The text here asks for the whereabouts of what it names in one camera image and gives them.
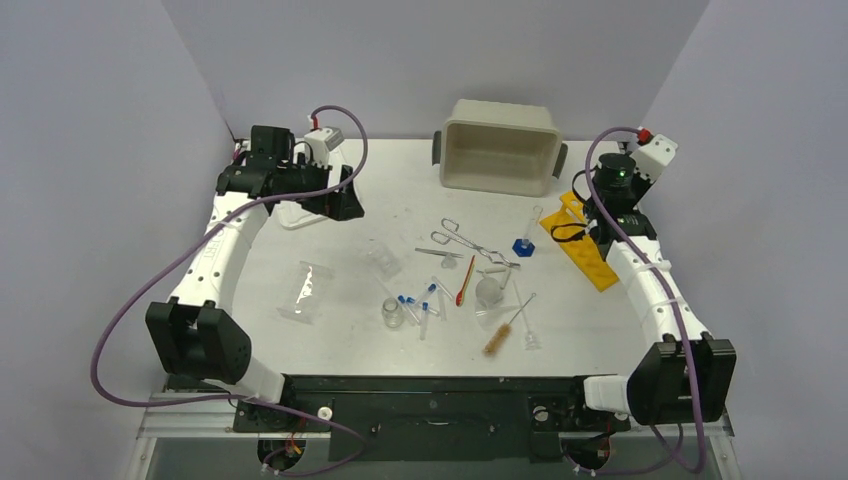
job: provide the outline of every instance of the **white tabletop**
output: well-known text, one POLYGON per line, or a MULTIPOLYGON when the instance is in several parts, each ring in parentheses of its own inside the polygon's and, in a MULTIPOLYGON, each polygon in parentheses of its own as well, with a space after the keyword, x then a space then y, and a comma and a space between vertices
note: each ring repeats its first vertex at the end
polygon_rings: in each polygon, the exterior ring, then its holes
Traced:
MULTIPOLYGON (((460 232, 510 259, 533 206, 543 217, 558 211, 558 197, 570 189, 589 142, 568 142, 565 168, 544 198, 517 197, 443 188, 438 166, 430 165, 429 140, 372 140, 371 154, 355 186, 365 217, 348 222, 323 221, 285 230, 276 217, 254 242, 236 289, 233 317, 250 335, 254 355, 288 374, 417 375, 417 376, 574 376, 629 374, 645 354, 639 320, 621 284, 598 293, 568 256, 546 234, 534 230, 536 251, 522 258, 512 278, 522 297, 537 297, 526 309, 541 340, 540 350, 524 349, 524 325, 513 323, 513 334, 494 358, 483 346, 497 326, 511 315, 480 322, 475 315, 475 274, 467 300, 448 307, 448 321, 430 316, 427 338, 405 324, 387 328, 380 314, 386 294, 365 268, 359 253, 368 239, 378 239, 399 258, 402 271, 387 281, 395 294, 414 296, 438 276, 451 289, 462 282, 471 250, 451 243, 440 246, 430 232, 443 217, 455 219, 460 232), (453 270, 440 267, 441 257, 415 247, 450 250, 465 255, 453 270), (328 267, 334 279, 312 324, 282 317, 287 281, 301 261, 328 267)), ((604 142, 597 154, 617 151, 604 142)), ((355 162, 361 142, 348 140, 344 155, 355 162)), ((478 267, 490 267, 478 255, 478 267)), ((514 303, 512 287, 505 303, 514 303)), ((432 298, 434 306, 438 304, 432 298)))

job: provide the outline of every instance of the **gray wall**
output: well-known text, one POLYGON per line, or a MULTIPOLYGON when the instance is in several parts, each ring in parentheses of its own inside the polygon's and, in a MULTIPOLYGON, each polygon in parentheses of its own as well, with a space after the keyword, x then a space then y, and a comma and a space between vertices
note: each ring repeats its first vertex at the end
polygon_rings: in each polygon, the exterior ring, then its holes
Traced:
MULTIPOLYGON (((123 475, 142 412, 94 393, 91 351, 200 235, 229 145, 157 0, 0 6, 0 477, 123 475)), ((133 399, 163 377, 143 313, 101 369, 133 399)))
POLYGON ((681 146, 646 208, 738 350, 748 478, 845 476, 846 25, 844 1, 713 0, 644 121, 681 146))
POLYGON ((163 0, 224 119, 303 132, 316 102, 428 137, 459 98, 545 105, 566 138, 636 124, 708 0, 163 0))

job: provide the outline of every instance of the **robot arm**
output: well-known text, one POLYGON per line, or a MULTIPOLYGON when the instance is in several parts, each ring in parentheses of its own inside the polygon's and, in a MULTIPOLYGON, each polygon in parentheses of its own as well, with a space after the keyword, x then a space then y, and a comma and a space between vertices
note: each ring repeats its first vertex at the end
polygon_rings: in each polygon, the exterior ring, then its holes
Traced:
MULTIPOLYGON (((294 136, 283 128, 254 126, 250 150, 218 177, 207 232, 239 207, 260 197, 327 187, 329 151, 337 129, 307 134, 309 157, 293 157, 294 136)), ((341 179, 352 169, 342 167, 341 179)), ((353 185, 305 199, 301 206, 334 220, 362 217, 353 185)), ((273 209, 250 208, 232 219, 194 257, 167 302, 153 302, 145 321, 166 372, 189 375, 233 393, 279 403, 286 380, 252 354, 250 337, 232 318, 236 284, 253 240, 273 209)))
POLYGON ((656 231, 639 212, 637 203, 674 158, 677 144, 662 135, 643 130, 640 147, 630 154, 606 154, 590 180, 599 199, 586 202, 590 236, 601 256, 616 273, 639 318, 645 340, 651 347, 629 375, 593 376, 584 380, 587 407, 632 415, 644 425, 692 421, 682 335, 671 303, 677 303, 693 349, 702 413, 706 421, 717 420, 723 410, 736 364, 736 352, 728 340, 715 340, 686 305, 671 276, 656 231), (604 206, 650 261, 645 264, 599 215, 596 203, 604 206), (656 268, 674 292, 669 299, 651 268, 656 268))

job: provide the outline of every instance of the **plastic bin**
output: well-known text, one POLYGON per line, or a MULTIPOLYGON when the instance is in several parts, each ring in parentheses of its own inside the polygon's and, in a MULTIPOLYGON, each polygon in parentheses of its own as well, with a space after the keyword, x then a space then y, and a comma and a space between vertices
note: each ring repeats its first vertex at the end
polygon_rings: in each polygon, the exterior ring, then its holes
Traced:
POLYGON ((477 100, 459 100, 440 137, 443 186, 529 197, 548 192, 562 145, 547 108, 477 100))

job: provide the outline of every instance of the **white backdrop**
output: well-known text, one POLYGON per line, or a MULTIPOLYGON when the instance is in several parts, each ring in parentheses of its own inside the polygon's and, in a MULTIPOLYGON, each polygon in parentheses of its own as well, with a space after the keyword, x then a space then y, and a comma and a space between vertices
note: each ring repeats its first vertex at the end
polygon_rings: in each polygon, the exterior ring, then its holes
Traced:
MULTIPOLYGON (((0 477, 111 480, 142 411, 96 395, 91 351, 202 233, 231 142, 158 0, 17 3, 0 6, 0 477)), ((164 378, 144 310, 101 368, 132 399, 164 378)))
POLYGON ((707 2, 163 0, 237 135, 338 102, 424 138, 465 97, 545 105, 571 139, 638 124, 707 2))
POLYGON ((848 4, 776 3, 710 2, 644 122, 681 146, 645 203, 736 346, 743 472, 844 478, 848 4))

